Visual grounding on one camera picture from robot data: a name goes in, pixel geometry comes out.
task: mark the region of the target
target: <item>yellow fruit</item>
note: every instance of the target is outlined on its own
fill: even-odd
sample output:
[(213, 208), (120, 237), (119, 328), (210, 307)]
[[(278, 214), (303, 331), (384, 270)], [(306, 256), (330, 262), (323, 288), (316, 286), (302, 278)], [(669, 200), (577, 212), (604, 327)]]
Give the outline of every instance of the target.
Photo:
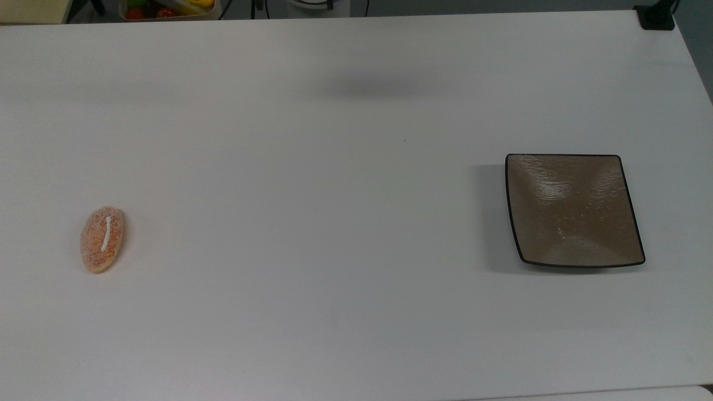
[(190, 0), (190, 3), (194, 6), (203, 7), (204, 9), (211, 9), (215, 4), (215, 0)]

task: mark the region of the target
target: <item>green vegetable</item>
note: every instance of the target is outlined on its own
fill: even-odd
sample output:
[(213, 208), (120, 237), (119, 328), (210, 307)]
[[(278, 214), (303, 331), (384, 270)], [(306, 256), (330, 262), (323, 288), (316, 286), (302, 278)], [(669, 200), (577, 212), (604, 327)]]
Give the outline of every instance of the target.
[(135, 9), (139, 8), (142, 9), (148, 5), (148, 0), (128, 0), (128, 8), (129, 9)]

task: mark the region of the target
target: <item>gray floor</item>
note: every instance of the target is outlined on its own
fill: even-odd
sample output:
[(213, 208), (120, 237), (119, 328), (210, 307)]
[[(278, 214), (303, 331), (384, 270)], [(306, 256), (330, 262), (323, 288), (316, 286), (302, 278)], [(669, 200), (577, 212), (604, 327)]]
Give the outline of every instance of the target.
[[(71, 24), (121, 22), (118, 0), (103, 0), (107, 12), (99, 16), (87, 4)], [(351, 0), (352, 16), (363, 16), (366, 0)], [(654, 0), (370, 0), (369, 16), (478, 14), (534, 11), (584, 11), (631, 9)], [(284, 18), (284, 0), (268, 0), (270, 16)], [(233, 0), (224, 19), (248, 19), (250, 0)], [(258, 19), (266, 19), (258, 11)], [(708, 96), (713, 99), (713, 1), (681, 0), (676, 21), (696, 63)]]

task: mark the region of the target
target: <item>black cable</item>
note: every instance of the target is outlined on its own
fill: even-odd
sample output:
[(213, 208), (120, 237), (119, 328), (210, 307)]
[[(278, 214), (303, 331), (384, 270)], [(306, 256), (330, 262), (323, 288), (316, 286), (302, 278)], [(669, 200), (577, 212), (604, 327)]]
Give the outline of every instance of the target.
[(221, 20), (225, 16), (225, 12), (227, 11), (228, 7), (230, 7), (230, 4), (232, 4), (232, 0), (227, 0), (227, 4), (225, 5), (225, 8), (223, 9), (222, 13), (220, 13), (218, 20)]

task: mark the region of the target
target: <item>red tomato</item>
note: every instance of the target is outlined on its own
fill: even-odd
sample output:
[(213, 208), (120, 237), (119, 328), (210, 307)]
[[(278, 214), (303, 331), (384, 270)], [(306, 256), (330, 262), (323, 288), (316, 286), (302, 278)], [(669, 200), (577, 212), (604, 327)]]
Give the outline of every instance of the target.
[(169, 18), (172, 16), (178, 16), (178, 13), (174, 9), (169, 9), (168, 7), (163, 7), (156, 12), (156, 18)]
[(144, 14), (143, 9), (137, 7), (126, 12), (126, 19), (146, 19), (146, 14)]

